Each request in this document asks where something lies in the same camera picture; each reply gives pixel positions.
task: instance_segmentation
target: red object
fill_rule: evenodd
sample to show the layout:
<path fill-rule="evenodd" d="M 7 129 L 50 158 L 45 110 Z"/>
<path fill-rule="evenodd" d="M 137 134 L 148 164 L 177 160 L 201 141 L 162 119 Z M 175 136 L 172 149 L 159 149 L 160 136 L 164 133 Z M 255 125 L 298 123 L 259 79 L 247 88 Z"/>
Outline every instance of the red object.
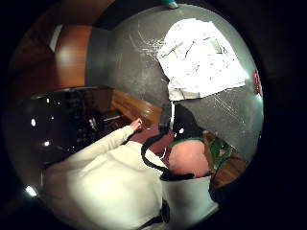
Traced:
<path fill-rule="evenodd" d="M 255 94 L 260 94 L 261 95 L 260 82 L 259 82 L 259 74 L 258 74 L 257 70 L 255 70 L 255 72 L 253 73 L 253 77 L 255 79 Z"/>

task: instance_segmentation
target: sleeve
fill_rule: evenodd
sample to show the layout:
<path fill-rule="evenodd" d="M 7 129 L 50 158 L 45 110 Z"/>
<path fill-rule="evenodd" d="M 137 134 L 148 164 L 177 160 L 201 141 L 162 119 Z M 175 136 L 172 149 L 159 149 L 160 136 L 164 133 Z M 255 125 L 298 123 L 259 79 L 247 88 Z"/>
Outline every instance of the sleeve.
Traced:
<path fill-rule="evenodd" d="M 90 146 L 65 159 L 65 162 L 77 162 L 94 159 L 99 154 L 113 150 L 122 145 L 133 134 L 131 126 L 119 128 Z"/>
<path fill-rule="evenodd" d="M 166 229 L 189 229 L 219 209 L 211 199 L 211 176 L 177 181 L 161 180 L 163 204 L 161 215 Z"/>

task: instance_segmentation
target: wooden panel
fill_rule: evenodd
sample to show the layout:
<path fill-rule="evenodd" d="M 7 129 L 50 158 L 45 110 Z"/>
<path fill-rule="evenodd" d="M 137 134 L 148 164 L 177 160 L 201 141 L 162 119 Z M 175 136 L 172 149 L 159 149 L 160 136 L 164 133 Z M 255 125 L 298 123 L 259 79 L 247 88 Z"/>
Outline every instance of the wooden panel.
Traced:
<path fill-rule="evenodd" d="M 49 41 L 56 28 L 58 6 L 49 8 L 21 38 L 9 66 L 10 78 L 53 55 Z"/>
<path fill-rule="evenodd" d="M 86 48 L 91 27 L 65 26 L 56 47 L 59 87 L 84 86 Z"/>
<path fill-rule="evenodd" d="M 118 90 L 113 91 L 111 109 L 119 110 L 131 120 L 141 118 L 144 127 L 148 127 L 151 124 L 157 124 L 161 114 L 160 107 L 134 98 Z"/>
<path fill-rule="evenodd" d="M 114 0 L 61 0 L 61 24 L 92 25 Z"/>
<path fill-rule="evenodd" d="M 86 47 L 91 27 L 63 27 L 53 57 L 18 74 L 11 83 L 11 103 L 27 96 L 84 86 Z"/>
<path fill-rule="evenodd" d="M 240 155 L 240 153 L 237 152 L 236 150 L 234 150 L 230 154 L 230 156 L 235 156 L 244 159 L 242 155 Z M 218 173 L 215 176 L 215 179 L 213 181 L 214 188 L 221 188 L 224 185 L 234 181 L 246 170 L 246 168 L 247 165 L 240 160 L 236 159 L 227 160 L 226 164 L 219 169 Z"/>

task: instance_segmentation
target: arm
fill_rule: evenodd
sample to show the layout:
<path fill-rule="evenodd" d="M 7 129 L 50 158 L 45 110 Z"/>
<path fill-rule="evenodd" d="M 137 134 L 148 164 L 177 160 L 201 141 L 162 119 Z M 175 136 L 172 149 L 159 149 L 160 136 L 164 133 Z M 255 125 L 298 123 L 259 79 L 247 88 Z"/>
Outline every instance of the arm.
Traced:
<path fill-rule="evenodd" d="M 139 129 L 141 124 L 142 121 L 137 119 L 133 121 L 129 126 L 119 128 L 111 132 L 106 137 L 103 137 L 97 142 L 91 144 L 90 146 L 76 152 L 75 154 L 65 159 L 65 162 L 90 160 L 99 154 L 115 149 L 123 144 L 129 136 L 131 136 L 137 129 Z"/>

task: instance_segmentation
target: paper sheet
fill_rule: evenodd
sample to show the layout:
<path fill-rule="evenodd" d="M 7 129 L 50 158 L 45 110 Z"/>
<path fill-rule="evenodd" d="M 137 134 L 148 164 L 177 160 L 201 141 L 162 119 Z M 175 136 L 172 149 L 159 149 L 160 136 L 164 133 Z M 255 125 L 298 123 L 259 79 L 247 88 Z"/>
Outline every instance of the paper sheet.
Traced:
<path fill-rule="evenodd" d="M 245 85 L 245 72 L 212 22 L 183 19 L 172 26 L 157 58 L 168 77 L 171 101 L 203 98 Z"/>

